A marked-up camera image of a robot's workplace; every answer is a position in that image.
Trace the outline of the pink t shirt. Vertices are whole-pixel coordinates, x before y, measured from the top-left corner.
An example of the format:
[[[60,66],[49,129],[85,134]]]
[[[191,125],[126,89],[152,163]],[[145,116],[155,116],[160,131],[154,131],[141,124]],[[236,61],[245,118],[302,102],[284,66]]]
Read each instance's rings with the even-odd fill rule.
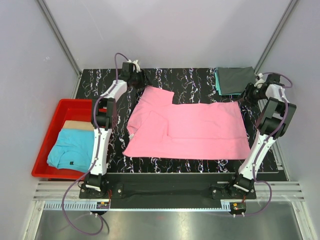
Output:
[[[123,154],[187,160],[244,160],[250,146],[237,102],[174,104],[174,93],[145,88],[127,123]]]

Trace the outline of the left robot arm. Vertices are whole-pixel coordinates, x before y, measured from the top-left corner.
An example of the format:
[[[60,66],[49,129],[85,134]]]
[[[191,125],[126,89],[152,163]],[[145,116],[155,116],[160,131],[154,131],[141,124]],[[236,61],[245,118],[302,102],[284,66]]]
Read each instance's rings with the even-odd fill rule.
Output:
[[[108,193],[106,183],[109,140],[118,122],[117,101],[128,88],[142,90],[151,83],[138,60],[127,60],[116,73],[116,79],[105,93],[92,101],[91,123],[94,127],[94,143],[89,170],[84,185],[97,198]]]

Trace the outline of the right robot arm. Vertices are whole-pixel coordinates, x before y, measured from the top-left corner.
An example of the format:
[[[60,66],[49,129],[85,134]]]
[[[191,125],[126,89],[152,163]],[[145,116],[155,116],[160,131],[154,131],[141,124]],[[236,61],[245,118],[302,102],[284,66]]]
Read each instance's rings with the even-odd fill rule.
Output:
[[[249,105],[256,105],[260,100],[267,102],[256,121],[256,135],[250,153],[227,185],[228,195],[235,199],[251,192],[261,163],[276,140],[286,133],[297,109],[286,97],[286,89],[293,86],[288,77],[266,72],[258,74],[256,79],[255,84],[246,86],[239,101]]]

